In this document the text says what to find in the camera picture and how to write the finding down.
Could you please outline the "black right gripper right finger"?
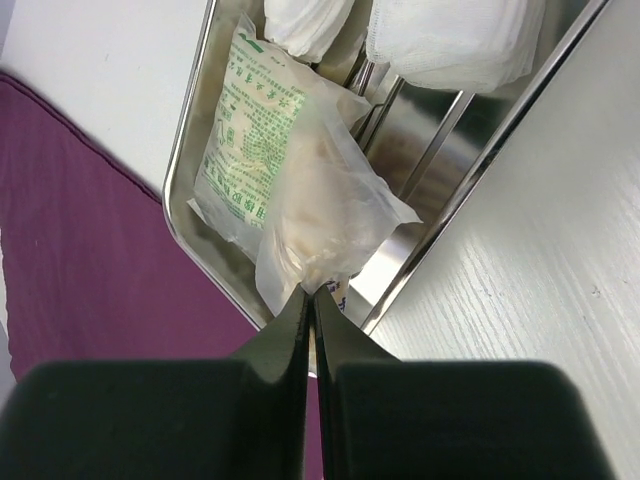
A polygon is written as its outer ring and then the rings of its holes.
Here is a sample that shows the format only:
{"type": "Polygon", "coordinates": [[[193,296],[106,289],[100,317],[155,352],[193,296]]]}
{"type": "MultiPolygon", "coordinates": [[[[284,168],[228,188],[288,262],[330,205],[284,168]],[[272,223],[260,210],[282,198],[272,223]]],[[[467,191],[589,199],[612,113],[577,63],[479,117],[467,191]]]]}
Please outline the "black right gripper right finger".
{"type": "Polygon", "coordinates": [[[582,396],[540,361],[402,361],[311,300],[329,479],[611,479],[582,396]]]}

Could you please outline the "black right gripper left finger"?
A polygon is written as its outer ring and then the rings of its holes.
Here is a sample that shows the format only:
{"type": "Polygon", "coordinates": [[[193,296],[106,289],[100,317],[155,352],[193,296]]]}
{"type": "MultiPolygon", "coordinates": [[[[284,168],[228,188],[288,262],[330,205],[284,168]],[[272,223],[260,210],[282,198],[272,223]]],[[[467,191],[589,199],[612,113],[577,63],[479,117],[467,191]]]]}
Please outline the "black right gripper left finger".
{"type": "Polygon", "coordinates": [[[1,414],[5,479],[300,479],[308,297],[228,357],[51,362],[1,414]]]}

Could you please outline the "purple cloth drape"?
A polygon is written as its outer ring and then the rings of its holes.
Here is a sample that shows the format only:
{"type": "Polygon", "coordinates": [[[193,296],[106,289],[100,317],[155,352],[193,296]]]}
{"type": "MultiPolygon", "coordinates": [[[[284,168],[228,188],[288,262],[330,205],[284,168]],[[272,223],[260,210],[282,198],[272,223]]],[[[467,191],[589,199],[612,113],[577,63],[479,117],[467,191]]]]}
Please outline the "purple cloth drape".
{"type": "Polygon", "coordinates": [[[9,75],[1,231],[18,383],[51,362],[221,359],[245,344],[224,335],[233,311],[155,194],[9,75]]]}

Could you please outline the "stainless steel instrument tray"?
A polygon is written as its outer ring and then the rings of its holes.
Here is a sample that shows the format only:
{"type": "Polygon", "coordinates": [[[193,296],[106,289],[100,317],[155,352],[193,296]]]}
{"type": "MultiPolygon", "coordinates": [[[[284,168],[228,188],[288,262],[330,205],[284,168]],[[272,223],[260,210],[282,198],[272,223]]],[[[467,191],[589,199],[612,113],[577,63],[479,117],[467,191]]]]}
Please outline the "stainless steel instrument tray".
{"type": "MultiPolygon", "coordinates": [[[[344,85],[364,45],[370,8],[367,1],[354,5],[318,66],[320,75],[344,85]]],[[[374,331],[463,198],[603,9],[601,1],[548,2],[532,72],[492,93],[427,90],[402,79],[365,155],[420,222],[398,228],[351,281],[347,314],[365,332],[374,331]]],[[[207,227],[188,204],[240,13],[256,26],[264,23],[258,1],[206,5],[164,181],[163,207],[177,244],[253,326],[262,328],[270,313],[257,293],[252,262],[207,227]]]]}

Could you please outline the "steel forceps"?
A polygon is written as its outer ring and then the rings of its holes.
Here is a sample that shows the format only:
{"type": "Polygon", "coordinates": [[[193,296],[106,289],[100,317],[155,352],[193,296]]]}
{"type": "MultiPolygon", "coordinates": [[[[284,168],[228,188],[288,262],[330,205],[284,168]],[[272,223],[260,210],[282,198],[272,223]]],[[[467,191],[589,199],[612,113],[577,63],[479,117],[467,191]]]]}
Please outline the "steel forceps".
{"type": "Polygon", "coordinates": [[[361,46],[344,86],[365,98],[371,105],[369,113],[359,121],[354,130],[354,138],[365,154],[368,153],[403,83],[389,64],[370,61],[366,56],[365,45],[361,46]]]}

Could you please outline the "green gauze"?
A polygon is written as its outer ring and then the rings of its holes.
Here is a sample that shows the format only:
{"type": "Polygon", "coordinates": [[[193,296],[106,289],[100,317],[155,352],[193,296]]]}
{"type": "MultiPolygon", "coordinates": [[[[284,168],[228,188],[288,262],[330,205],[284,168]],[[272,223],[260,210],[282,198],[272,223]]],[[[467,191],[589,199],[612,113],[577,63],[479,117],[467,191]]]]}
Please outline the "green gauze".
{"type": "Polygon", "coordinates": [[[258,254],[294,121],[310,98],[335,106],[347,126],[371,107],[365,98],[258,39],[249,16],[240,14],[190,205],[250,260],[258,254]]]}

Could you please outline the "white gauze pad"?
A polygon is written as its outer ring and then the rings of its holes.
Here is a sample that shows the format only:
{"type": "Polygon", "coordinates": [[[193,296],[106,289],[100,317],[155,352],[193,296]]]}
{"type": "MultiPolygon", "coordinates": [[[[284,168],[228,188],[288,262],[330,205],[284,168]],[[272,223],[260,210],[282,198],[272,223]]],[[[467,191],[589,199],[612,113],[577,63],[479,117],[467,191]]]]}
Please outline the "white gauze pad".
{"type": "Polygon", "coordinates": [[[346,23],[354,0],[266,0],[264,36],[289,55],[319,63],[346,23]]]}
{"type": "Polygon", "coordinates": [[[529,74],[544,1],[375,1],[366,55],[407,83],[489,93],[529,74]]]}

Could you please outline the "beige bandage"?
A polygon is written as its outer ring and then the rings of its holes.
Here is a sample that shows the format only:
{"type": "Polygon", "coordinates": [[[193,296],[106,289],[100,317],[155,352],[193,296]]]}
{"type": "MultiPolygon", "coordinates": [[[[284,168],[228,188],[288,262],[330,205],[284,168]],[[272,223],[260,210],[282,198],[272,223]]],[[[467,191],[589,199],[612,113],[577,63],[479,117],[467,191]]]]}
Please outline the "beige bandage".
{"type": "Polygon", "coordinates": [[[415,210],[370,166],[333,104],[310,98],[294,121],[257,255],[257,291],[279,314],[297,287],[328,287],[340,309],[349,281],[415,210]]]}

